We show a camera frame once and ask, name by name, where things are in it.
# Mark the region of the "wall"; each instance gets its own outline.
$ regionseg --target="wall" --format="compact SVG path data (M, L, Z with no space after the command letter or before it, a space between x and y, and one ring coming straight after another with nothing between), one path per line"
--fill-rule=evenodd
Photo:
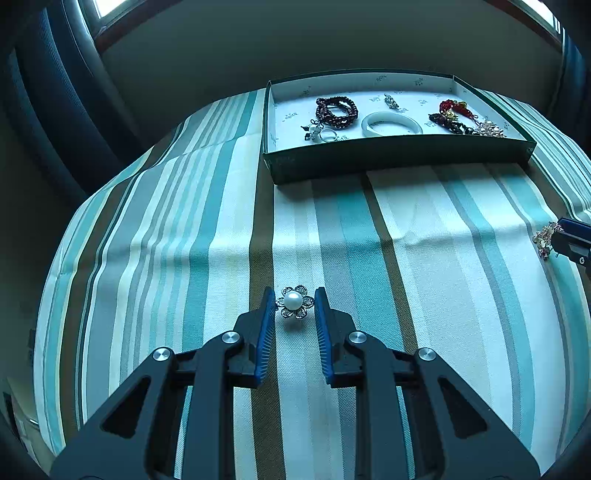
M483 0L183 0L103 61L156 142L211 101L334 69L453 73L544 110L561 55Z
M0 107L0 390L36 419L29 330L53 255L71 218L23 149ZM4 401L0 410L6 415Z

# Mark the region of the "flower-shaped brooch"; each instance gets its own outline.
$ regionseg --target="flower-shaped brooch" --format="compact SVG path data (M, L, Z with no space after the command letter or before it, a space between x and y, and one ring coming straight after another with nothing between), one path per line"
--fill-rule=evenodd
M538 248L540 257L544 260L548 260L550 252L552 251L552 235L555 232L562 232L562 227L556 222L548 222L548 225L542 228L541 232L536 232L532 240L535 246Z
M308 296L308 289L303 285L285 287L281 293L283 296L277 299L277 306L282 307L281 315L285 318L295 314L295 318L301 320L308 315L306 309L314 306L314 299Z

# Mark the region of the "green box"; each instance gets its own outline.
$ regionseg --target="green box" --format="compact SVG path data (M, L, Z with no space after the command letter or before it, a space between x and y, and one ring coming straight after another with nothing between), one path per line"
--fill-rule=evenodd
M363 137L369 113L388 111L384 94L414 118L423 135ZM330 143L304 140L302 126L315 119L316 98L345 95L359 109L349 128ZM507 138L455 135L429 121L446 99L463 100L479 119L496 123ZM469 127L475 124L460 116ZM457 163L527 165L534 139L506 112L471 85L452 75L409 70L343 70L269 82L265 93L261 155L277 185L367 170Z

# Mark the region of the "metal screw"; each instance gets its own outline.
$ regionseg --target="metal screw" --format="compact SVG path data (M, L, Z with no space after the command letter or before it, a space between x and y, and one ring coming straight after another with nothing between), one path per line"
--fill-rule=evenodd
M365 343L367 336L363 332L351 332L349 334L349 341L351 343Z
M430 362L431 360L435 360L435 357L437 356L437 354L433 350L431 350L430 348L421 348L418 351L418 355L420 358L422 358L426 362Z
M222 342L224 343L236 343L240 340L240 333L238 332L226 332L222 335Z
M152 357L157 362L164 362L170 358L170 350L162 346L154 351Z

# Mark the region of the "brown stripe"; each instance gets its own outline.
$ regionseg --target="brown stripe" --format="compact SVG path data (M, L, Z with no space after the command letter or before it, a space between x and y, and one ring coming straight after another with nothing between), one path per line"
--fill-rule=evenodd
M538 190L542 194L542 197L544 197L544 200L548 207L550 207L550 210L552 210L558 218L570 218L570 214L567 210L564 200L548 181L540 168L535 164L535 162L530 161L530 163L527 165L527 168L525 169L525 173L527 173L527 176L531 179L531 181L534 182L535 186L538 187ZM585 268L579 264L576 265L579 271L579 276L581 277L581 282L583 283L585 297L587 299L591 299L591 280L589 280L589 277L585 272Z
M273 271L274 187L264 162L259 161L252 237L249 246L250 309L257 309L265 287L275 284ZM284 480L283 433L277 380L277 351L273 342L267 377L251 390L252 435L256 473L261 480Z
M80 410L82 405L81 402L79 405L76 405L74 390L77 388L78 392L81 392L80 382L76 382L76 357L80 348L80 345L78 345L80 330L82 329L82 333L84 333L86 328L87 312L84 311L86 289L92 280L91 277L95 271L97 259L100 258L99 246L107 233L109 225L112 224L113 216L120 210L119 205L125 196L125 192L128 191L130 182L135 180L141 172L152 167L161 158L170 146L177 130L168 134L154 146L139 172L118 183L111 190L80 255L78 269L72 279L72 287L68 298L60 351L60 410L66 443L78 431L76 421L77 408L78 417L82 419L82 412Z
M388 272L390 287L392 288L392 297L394 298L394 305L396 307L396 315L400 322L404 350L408 353L414 353L418 348L417 334L414 331L413 316L410 312L406 290L404 289L402 275L400 274L400 267L396 259L394 243L388 232L388 227L386 227L386 222L384 222L382 210L379 208L378 199L375 196L374 188L371 186L369 177L366 173L363 173L360 175L360 178L363 192L365 193L365 200L368 203L369 213L371 213L375 230L379 236L379 243L382 247L384 263L386 264L386 271Z

